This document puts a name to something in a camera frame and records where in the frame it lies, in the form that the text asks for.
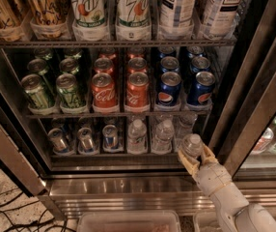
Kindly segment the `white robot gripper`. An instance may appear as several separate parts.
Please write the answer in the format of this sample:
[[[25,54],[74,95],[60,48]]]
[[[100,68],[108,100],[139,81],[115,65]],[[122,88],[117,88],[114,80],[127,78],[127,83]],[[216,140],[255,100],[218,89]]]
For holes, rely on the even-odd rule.
[[[203,165],[200,168],[198,160],[187,157],[182,151],[178,151],[178,156],[179,161],[194,178],[204,195],[212,196],[233,193],[234,185],[231,175],[223,165],[217,163],[217,158],[207,145],[204,145],[201,154]]]

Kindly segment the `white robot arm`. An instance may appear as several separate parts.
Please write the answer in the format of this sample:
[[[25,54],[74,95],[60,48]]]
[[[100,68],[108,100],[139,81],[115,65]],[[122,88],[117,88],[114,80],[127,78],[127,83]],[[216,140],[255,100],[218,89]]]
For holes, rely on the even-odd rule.
[[[208,146],[198,161],[179,147],[179,159],[198,188],[213,203],[223,232],[276,232],[276,220],[260,204],[250,203]]]

